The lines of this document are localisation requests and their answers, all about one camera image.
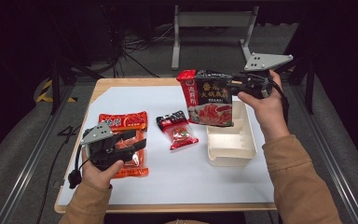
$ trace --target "red package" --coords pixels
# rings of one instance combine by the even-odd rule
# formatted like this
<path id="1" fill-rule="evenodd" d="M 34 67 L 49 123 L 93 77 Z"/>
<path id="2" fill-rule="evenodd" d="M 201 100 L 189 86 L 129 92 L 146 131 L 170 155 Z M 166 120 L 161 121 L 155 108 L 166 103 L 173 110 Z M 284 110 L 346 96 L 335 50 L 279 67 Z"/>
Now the red package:
<path id="1" fill-rule="evenodd" d="M 158 127 L 171 140 L 170 150 L 199 142 L 199 139 L 194 136 L 182 110 L 170 115 L 157 117 L 156 122 Z"/>
<path id="2" fill-rule="evenodd" d="M 135 142 L 145 139 L 147 130 L 147 113 L 145 111 L 123 115 L 101 114 L 99 122 L 106 122 L 113 133 L 123 132 L 131 129 L 136 130 L 135 137 L 127 140 L 121 140 L 116 144 L 118 148 L 129 147 Z M 123 168 L 114 176 L 114 178 L 123 178 L 126 176 L 146 176 L 149 169 L 145 166 L 145 148 L 135 152 L 137 160 L 127 161 Z"/>
<path id="3" fill-rule="evenodd" d="M 182 86 L 191 123 L 230 127 L 232 96 L 228 82 L 232 76 L 208 70 L 185 70 L 176 78 Z"/>

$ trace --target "white plastic container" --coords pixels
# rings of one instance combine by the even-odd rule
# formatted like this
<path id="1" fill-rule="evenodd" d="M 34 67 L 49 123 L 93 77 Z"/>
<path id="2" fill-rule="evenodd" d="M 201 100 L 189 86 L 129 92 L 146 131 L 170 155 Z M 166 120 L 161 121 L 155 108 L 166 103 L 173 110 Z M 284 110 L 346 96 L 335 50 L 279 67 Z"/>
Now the white plastic container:
<path id="1" fill-rule="evenodd" d="M 209 163 L 213 166 L 243 167 L 257 150 L 246 105 L 232 102 L 233 127 L 207 126 Z"/>

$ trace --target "hand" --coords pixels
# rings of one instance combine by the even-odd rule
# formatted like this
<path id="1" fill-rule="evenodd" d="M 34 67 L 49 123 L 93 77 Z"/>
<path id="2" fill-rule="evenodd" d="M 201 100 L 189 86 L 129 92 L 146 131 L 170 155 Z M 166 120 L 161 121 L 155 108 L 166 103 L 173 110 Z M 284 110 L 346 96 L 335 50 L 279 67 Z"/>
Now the hand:
<path id="1" fill-rule="evenodd" d="M 83 161 L 87 159 L 86 149 L 82 149 L 82 158 Z M 99 187 L 101 189 L 110 188 L 110 180 L 117 172 L 123 167 L 124 161 L 117 161 L 111 165 L 107 170 L 101 171 L 95 167 L 91 161 L 84 163 L 83 169 L 83 178 L 89 181 L 91 184 Z"/>
<path id="2" fill-rule="evenodd" d="M 280 76 L 269 71 L 273 80 L 282 88 Z M 259 100 L 245 92 L 239 92 L 238 98 L 255 110 L 255 117 L 267 141 L 289 135 L 290 132 L 283 117 L 281 95 L 272 89 L 270 97 Z"/>

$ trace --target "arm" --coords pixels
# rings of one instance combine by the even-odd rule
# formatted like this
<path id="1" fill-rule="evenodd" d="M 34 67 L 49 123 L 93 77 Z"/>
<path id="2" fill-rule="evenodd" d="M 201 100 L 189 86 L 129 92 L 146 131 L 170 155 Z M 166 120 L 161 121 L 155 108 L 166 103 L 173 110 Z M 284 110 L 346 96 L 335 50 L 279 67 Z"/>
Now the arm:
<path id="1" fill-rule="evenodd" d="M 84 150 L 82 151 L 82 158 L 83 161 L 87 159 Z M 110 180 L 121 169 L 123 164 L 123 161 L 117 161 L 102 172 L 92 165 L 90 161 L 87 161 L 82 168 L 82 182 L 77 186 L 60 223 L 102 224 L 112 193 Z"/>
<path id="2" fill-rule="evenodd" d="M 270 73 L 281 86 L 279 75 Z M 273 90 L 269 98 L 258 100 L 240 92 L 238 97 L 255 110 L 264 134 L 263 149 L 283 223 L 341 223 L 329 189 L 316 174 L 306 150 L 287 128 L 280 94 Z"/>
<path id="3" fill-rule="evenodd" d="M 294 135 L 271 140 L 263 149 L 283 223 L 341 223 L 328 187 Z"/>

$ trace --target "sleeve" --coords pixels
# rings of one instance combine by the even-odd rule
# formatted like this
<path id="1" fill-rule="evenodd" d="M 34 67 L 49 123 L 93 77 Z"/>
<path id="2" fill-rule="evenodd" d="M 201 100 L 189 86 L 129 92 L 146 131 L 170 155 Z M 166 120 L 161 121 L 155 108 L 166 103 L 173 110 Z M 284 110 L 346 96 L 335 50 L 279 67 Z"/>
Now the sleeve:
<path id="1" fill-rule="evenodd" d="M 267 142 L 263 149 L 283 223 L 341 223 L 328 187 L 294 135 Z"/>
<path id="2" fill-rule="evenodd" d="M 83 179 L 66 206 L 60 224 L 102 224 L 111 193 L 112 188 L 101 189 Z"/>

